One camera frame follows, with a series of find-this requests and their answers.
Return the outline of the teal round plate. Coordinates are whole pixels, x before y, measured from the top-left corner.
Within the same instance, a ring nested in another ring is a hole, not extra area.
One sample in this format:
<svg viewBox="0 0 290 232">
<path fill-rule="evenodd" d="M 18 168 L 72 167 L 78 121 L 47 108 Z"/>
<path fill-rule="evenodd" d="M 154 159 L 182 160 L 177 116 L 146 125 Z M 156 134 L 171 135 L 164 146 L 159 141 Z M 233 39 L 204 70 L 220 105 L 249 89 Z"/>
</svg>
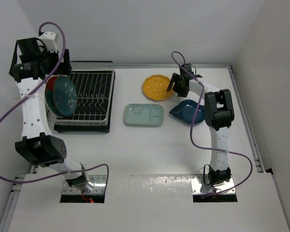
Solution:
<svg viewBox="0 0 290 232">
<path fill-rule="evenodd" d="M 59 117 L 69 117 L 77 109 L 77 92 L 73 82 L 66 76 L 59 76 L 53 85 L 53 102 Z"/>
</svg>

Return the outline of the red blue floral plate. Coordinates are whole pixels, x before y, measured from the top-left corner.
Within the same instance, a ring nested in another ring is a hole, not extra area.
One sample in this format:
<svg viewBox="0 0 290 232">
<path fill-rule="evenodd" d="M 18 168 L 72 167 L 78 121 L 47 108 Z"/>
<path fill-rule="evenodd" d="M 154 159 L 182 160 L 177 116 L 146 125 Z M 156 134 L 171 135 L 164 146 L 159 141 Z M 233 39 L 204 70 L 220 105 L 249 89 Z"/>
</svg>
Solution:
<svg viewBox="0 0 290 232">
<path fill-rule="evenodd" d="M 64 117 L 63 103 L 64 94 L 62 90 L 62 81 L 65 80 L 64 75 L 52 76 L 46 83 L 45 87 L 45 103 L 48 109 L 58 117 Z"/>
</svg>

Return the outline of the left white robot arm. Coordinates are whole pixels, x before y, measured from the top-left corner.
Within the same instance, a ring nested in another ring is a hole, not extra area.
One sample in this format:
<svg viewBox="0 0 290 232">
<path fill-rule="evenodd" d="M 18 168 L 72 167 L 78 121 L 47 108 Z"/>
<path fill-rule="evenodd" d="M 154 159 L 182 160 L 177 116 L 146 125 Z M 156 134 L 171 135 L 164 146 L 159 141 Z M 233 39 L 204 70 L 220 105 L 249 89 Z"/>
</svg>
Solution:
<svg viewBox="0 0 290 232">
<path fill-rule="evenodd" d="M 23 128 L 15 149 L 31 165 L 51 168 L 71 188 L 90 193 L 94 186 L 84 166 L 67 155 L 64 141 L 53 136 L 46 116 L 47 109 L 60 117 L 74 112 L 71 69 L 69 51 L 58 52 L 54 35 L 16 41 L 9 75 L 21 97 Z"/>
</svg>

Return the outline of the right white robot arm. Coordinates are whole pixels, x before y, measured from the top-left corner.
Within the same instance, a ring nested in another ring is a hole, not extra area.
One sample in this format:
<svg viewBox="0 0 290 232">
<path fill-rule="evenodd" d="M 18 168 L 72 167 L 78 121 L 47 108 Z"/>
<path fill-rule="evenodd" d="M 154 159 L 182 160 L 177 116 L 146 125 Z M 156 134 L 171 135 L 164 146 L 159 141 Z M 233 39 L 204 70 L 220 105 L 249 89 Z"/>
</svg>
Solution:
<svg viewBox="0 0 290 232">
<path fill-rule="evenodd" d="M 215 186 L 228 182 L 231 169 L 228 162 L 228 132 L 234 120 L 232 95 L 228 89 L 219 89 L 206 82 L 202 76 L 194 75 L 191 64 L 179 66 L 180 74 L 174 73 L 167 87 L 179 97 L 189 92 L 204 99 L 204 119 L 211 134 L 211 160 L 207 174 L 207 185 Z"/>
</svg>

